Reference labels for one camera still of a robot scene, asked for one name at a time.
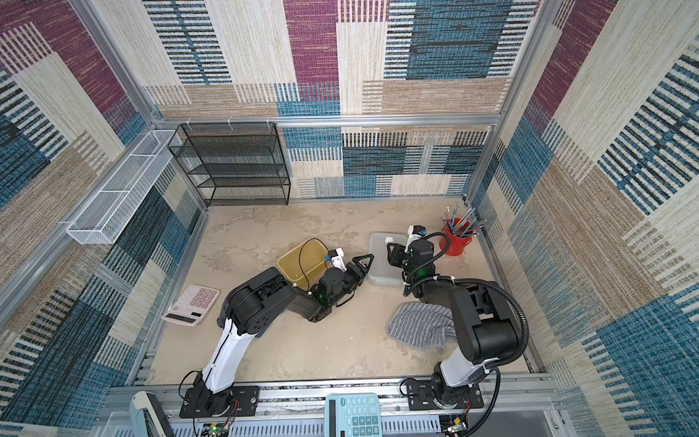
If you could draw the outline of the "red pen holder cup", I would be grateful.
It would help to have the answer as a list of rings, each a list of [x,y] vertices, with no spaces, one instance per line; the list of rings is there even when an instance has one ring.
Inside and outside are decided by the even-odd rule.
[[[445,237],[441,237],[439,246],[440,250],[444,251],[446,256],[461,256],[465,248],[473,241],[471,236],[455,236],[446,225],[443,226],[442,233],[445,234]]]

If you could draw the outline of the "grey striped cloth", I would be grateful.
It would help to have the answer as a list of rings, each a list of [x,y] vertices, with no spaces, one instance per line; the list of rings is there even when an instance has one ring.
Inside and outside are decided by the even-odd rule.
[[[388,323],[387,333],[396,342],[421,351],[443,349],[448,342],[457,342],[451,310],[423,302],[398,307]]]

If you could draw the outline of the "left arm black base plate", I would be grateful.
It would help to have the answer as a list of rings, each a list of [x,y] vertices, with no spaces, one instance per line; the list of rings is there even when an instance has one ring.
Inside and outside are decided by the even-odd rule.
[[[232,386],[213,393],[205,386],[187,390],[179,411],[181,419],[251,417],[258,408],[258,386]]]

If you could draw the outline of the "aluminium front rail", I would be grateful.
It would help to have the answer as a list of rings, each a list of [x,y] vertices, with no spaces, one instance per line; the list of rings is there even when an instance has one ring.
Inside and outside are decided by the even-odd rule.
[[[281,418],[293,411],[309,414],[322,406],[327,395],[376,393],[384,413],[405,413],[409,410],[406,389],[399,388],[399,378],[312,380],[296,382],[257,382],[256,417]],[[174,385],[129,386],[110,389],[102,404],[96,425],[106,425],[119,413],[127,414],[132,396],[138,391],[155,393],[166,413],[178,420],[184,389]],[[564,403],[547,373],[504,373],[495,404],[497,412],[562,410]]]

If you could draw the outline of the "pens in red cup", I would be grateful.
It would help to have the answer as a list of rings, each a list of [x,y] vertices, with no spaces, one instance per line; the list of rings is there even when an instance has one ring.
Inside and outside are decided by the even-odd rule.
[[[468,209],[461,217],[456,217],[447,209],[447,214],[442,217],[442,223],[451,235],[460,238],[466,238],[480,231],[487,220],[484,218],[479,220],[476,217],[476,209]]]

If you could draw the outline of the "pink calculator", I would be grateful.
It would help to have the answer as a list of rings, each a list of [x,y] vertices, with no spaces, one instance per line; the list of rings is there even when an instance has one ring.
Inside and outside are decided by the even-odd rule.
[[[196,326],[207,316],[220,291],[197,284],[187,286],[178,299],[161,316],[164,322]]]

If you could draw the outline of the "yellow lunch box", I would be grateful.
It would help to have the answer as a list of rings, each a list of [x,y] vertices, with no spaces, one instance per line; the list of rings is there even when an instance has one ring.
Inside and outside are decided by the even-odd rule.
[[[324,242],[311,238],[282,255],[277,261],[277,268],[300,290],[308,291],[327,271],[328,254],[329,249]]]

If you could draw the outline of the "white handheld device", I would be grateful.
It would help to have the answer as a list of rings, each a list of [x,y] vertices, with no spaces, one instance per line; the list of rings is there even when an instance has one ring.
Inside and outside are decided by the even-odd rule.
[[[138,391],[133,395],[129,417],[135,436],[175,436],[160,401],[150,391]]]

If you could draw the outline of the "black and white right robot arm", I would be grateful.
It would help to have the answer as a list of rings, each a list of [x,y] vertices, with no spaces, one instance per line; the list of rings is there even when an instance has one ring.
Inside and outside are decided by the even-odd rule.
[[[389,337],[419,350],[455,342],[448,359],[431,375],[433,404],[453,408],[500,367],[518,360],[529,342],[529,325],[520,304],[496,282],[440,275],[427,238],[408,245],[385,240],[387,260],[402,271],[404,295],[388,324]]]

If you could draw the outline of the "translucent white lunch box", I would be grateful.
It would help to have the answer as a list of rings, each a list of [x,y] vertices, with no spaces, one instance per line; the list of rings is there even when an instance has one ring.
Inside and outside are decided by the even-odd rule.
[[[368,274],[371,284],[380,287],[401,288],[402,269],[392,267],[388,262],[388,249],[386,239],[391,242],[405,245],[407,236],[405,234],[375,232],[370,238],[370,253],[374,256],[373,263]]]

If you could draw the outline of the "teal calculator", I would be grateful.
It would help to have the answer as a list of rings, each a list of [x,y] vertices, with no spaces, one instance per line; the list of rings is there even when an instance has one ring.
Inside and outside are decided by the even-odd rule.
[[[329,394],[325,398],[325,437],[380,437],[382,417],[376,393]]]

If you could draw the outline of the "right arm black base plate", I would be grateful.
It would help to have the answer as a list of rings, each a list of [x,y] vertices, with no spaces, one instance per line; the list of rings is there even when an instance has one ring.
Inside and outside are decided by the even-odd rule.
[[[409,402],[410,411],[482,409],[484,401],[479,385],[473,388],[457,388],[455,400],[440,402],[431,387],[430,381],[406,378],[399,384],[399,392]]]

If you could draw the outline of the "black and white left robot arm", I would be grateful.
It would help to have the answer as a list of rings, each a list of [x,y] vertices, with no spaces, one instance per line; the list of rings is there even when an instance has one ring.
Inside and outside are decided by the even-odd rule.
[[[238,406],[240,415],[253,415],[258,391],[234,387],[238,366],[251,342],[260,337],[284,311],[309,322],[320,322],[332,309],[349,302],[370,272],[374,256],[354,257],[344,267],[331,267],[319,282],[302,291],[279,269],[269,268],[229,293],[218,325],[220,341],[208,365],[184,395],[179,416],[183,419],[220,417]]]

